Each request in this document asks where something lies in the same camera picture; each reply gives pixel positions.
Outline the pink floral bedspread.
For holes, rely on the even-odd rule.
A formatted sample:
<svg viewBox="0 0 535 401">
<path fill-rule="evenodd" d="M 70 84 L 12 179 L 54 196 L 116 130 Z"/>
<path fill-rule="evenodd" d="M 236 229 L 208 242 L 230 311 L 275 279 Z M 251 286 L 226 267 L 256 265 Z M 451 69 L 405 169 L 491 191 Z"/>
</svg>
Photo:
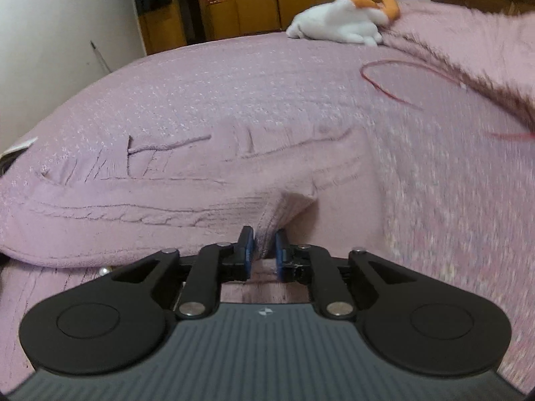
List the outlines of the pink floral bedspread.
<svg viewBox="0 0 535 401">
<path fill-rule="evenodd" d="M 357 246 L 495 301 L 502 373 L 534 385 L 534 141 L 404 52 L 281 33 L 135 61 L 26 135 L 1 179 L 1 388 L 31 373 L 36 302 L 104 266 L 276 229 Z"/>
</svg>

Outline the open magazine upper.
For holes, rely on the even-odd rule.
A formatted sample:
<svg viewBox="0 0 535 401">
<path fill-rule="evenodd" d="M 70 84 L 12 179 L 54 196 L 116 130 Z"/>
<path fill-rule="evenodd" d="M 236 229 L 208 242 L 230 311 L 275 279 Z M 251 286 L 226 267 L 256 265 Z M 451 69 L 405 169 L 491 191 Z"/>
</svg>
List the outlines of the open magazine upper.
<svg viewBox="0 0 535 401">
<path fill-rule="evenodd" d="M 37 137 L 33 137 L 31 139 L 26 139 L 21 142 L 15 143 L 10 148 L 6 149 L 2 154 L 1 158 L 8 157 L 14 154 L 18 154 L 21 152 L 26 151 L 28 148 L 31 148 L 33 144 L 38 140 Z"/>
</svg>

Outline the white orange plush toy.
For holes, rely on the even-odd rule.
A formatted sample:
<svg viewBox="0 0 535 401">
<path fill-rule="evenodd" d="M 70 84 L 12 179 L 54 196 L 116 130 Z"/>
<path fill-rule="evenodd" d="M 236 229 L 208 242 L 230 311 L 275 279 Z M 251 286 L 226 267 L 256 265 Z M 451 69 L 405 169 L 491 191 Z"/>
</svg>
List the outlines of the white orange plush toy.
<svg viewBox="0 0 535 401">
<path fill-rule="evenodd" d="M 381 27 L 400 16 L 396 0 L 335 0 L 297 14 L 286 30 L 292 39 L 312 39 L 379 46 Z"/>
</svg>

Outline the pink ruffled pillow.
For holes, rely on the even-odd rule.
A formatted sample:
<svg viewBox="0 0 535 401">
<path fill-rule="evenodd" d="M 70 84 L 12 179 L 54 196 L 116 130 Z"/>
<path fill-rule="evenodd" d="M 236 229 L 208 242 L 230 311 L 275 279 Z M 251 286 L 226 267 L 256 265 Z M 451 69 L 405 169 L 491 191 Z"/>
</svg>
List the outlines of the pink ruffled pillow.
<svg viewBox="0 0 535 401">
<path fill-rule="evenodd" d="M 433 64 L 534 130 L 534 13 L 404 0 L 384 45 Z"/>
</svg>

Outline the lilac knit cardigan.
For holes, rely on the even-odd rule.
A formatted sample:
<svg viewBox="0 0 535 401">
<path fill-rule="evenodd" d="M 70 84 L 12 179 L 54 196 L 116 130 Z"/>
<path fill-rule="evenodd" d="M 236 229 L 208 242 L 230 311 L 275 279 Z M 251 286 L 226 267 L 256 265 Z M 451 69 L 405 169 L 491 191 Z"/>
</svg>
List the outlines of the lilac knit cardigan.
<svg viewBox="0 0 535 401">
<path fill-rule="evenodd" d="M 16 268 L 92 276 L 165 248 L 194 254 L 243 226 L 256 258 L 284 227 L 336 257 L 386 249 L 373 144 L 354 123 L 222 120 L 75 149 L 37 138 L 1 180 L 5 302 L 24 288 Z"/>
</svg>

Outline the thin grey stick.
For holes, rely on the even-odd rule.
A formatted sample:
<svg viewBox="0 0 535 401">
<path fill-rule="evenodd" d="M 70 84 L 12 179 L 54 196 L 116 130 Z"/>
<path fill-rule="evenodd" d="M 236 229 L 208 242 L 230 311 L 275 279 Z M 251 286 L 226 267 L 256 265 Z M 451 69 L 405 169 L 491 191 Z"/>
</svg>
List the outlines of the thin grey stick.
<svg viewBox="0 0 535 401">
<path fill-rule="evenodd" d="M 112 69 L 107 63 L 107 61 L 104 59 L 102 53 L 100 52 L 96 44 L 93 41 L 90 41 L 90 45 L 93 49 L 93 53 L 95 54 L 97 61 L 99 61 L 99 63 L 102 65 L 103 70 L 105 70 L 107 74 L 111 74 Z"/>
</svg>

